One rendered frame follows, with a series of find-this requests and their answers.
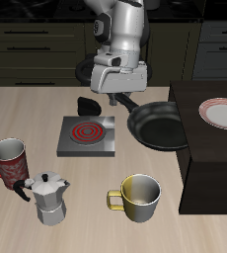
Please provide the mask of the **red rimmed white plate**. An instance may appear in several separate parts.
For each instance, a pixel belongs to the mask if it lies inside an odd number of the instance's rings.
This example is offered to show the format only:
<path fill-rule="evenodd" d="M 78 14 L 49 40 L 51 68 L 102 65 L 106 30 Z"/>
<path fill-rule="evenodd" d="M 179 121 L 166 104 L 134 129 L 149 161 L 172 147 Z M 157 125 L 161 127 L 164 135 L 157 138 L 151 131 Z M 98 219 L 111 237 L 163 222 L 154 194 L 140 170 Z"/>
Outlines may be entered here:
<path fill-rule="evenodd" d="M 202 102 L 199 115 L 208 124 L 227 129 L 227 98 L 213 98 Z"/>

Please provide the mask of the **silver moka pot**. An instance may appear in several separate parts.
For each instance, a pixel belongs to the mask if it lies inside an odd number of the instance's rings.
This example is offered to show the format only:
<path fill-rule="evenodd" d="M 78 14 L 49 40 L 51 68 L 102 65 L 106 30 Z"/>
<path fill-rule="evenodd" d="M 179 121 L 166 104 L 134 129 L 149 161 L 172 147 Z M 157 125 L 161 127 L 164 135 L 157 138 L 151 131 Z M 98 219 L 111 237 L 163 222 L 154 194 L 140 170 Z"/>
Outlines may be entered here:
<path fill-rule="evenodd" d="M 66 205 L 63 193 L 70 183 L 61 179 L 60 175 L 51 171 L 37 174 L 33 179 L 19 180 L 13 185 L 14 191 L 26 202 L 30 200 L 23 189 L 33 191 L 36 199 L 38 219 L 42 224 L 54 226 L 66 216 Z"/>

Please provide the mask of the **yellow and white mug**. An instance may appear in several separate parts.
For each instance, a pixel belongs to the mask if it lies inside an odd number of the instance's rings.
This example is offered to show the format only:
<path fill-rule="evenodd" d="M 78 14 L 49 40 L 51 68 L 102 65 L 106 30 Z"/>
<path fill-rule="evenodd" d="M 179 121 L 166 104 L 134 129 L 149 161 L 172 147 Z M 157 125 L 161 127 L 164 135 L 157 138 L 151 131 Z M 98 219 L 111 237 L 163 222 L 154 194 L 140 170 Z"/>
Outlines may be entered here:
<path fill-rule="evenodd" d="M 108 191 L 107 206 L 112 211 L 124 211 L 134 222 L 145 222 L 154 214 L 161 193 L 157 180 L 145 174 L 134 174 L 122 181 L 119 191 Z"/>

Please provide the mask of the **dark wooden cabinet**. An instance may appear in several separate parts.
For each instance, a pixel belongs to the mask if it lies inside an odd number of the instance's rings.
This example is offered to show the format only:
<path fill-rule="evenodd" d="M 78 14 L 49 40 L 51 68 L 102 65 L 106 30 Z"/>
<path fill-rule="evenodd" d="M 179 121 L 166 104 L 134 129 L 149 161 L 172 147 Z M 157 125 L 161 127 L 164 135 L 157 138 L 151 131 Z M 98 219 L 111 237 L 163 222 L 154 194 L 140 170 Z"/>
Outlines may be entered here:
<path fill-rule="evenodd" d="M 199 105 L 227 98 L 227 81 L 173 81 L 169 99 L 179 109 L 188 147 L 177 152 L 184 189 L 180 214 L 227 214 L 227 130 L 206 123 Z"/>

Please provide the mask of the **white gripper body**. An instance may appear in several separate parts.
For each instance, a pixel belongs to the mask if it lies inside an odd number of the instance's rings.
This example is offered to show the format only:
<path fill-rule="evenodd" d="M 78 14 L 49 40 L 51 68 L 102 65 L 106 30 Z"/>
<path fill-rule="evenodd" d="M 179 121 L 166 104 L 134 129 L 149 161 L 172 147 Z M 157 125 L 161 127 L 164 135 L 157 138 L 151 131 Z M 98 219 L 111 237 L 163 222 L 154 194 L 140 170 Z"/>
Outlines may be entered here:
<path fill-rule="evenodd" d="M 122 73 L 120 67 L 96 65 L 91 76 L 91 90 L 98 94 L 143 92 L 147 86 L 147 65 L 138 62 L 132 73 Z"/>

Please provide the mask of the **dark kitchen cupboards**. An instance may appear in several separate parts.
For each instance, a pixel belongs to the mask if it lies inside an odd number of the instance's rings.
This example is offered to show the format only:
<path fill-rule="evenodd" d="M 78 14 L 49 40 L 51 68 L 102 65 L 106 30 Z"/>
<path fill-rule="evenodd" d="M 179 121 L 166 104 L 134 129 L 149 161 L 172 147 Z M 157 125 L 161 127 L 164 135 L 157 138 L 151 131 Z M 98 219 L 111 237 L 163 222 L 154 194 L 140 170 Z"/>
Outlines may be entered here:
<path fill-rule="evenodd" d="M 190 80 L 204 0 L 162 0 L 148 12 L 149 42 L 141 56 L 150 86 Z M 85 0 L 0 0 L 0 86 L 78 86 L 77 64 L 100 47 L 96 13 Z"/>

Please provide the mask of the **black frying pan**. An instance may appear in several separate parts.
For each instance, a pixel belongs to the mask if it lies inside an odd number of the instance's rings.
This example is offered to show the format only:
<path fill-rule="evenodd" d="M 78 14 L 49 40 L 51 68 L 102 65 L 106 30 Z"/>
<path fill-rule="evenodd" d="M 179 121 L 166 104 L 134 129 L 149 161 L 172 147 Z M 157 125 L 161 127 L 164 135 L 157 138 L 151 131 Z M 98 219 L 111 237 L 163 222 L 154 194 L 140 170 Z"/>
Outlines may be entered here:
<path fill-rule="evenodd" d="M 115 98 L 128 109 L 127 128 L 141 144 L 159 151 L 177 151 L 188 146 L 175 102 L 138 106 L 124 94 L 118 93 Z"/>

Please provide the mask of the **round black knob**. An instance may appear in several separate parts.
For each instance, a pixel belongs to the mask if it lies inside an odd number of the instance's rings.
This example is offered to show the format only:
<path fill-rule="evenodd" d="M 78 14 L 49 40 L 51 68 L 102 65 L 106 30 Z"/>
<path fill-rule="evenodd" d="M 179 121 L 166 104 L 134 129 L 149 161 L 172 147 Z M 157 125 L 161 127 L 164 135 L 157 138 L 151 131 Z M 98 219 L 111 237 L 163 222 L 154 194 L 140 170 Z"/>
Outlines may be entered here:
<path fill-rule="evenodd" d="M 77 112 L 79 116 L 99 116 L 102 112 L 102 108 L 99 103 L 92 99 L 79 97 L 77 105 Z"/>

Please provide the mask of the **red patterned mug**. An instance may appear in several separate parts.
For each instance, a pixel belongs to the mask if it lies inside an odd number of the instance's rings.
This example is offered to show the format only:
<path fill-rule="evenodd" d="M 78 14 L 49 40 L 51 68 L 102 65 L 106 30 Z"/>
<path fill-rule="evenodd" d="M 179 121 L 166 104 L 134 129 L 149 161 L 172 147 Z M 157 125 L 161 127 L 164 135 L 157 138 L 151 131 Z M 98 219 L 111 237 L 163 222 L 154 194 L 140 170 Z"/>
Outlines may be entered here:
<path fill-rule="evenodd" d="M 18 180 L 30 178 L 26 146 L 20 139 L 0 140 L 0 178 L 9 190 Z"/>

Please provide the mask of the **dark grey stove plate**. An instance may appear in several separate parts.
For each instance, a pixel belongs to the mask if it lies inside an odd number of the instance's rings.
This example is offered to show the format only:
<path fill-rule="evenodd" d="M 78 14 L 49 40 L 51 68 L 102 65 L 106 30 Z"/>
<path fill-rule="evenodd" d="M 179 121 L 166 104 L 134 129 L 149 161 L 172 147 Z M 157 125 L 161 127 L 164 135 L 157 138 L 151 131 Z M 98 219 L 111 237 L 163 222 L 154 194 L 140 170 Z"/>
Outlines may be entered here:
<path fill-rule="evenodd" d="M 64 117 L 58 157 L 114 157 L 114 117 Z"/>

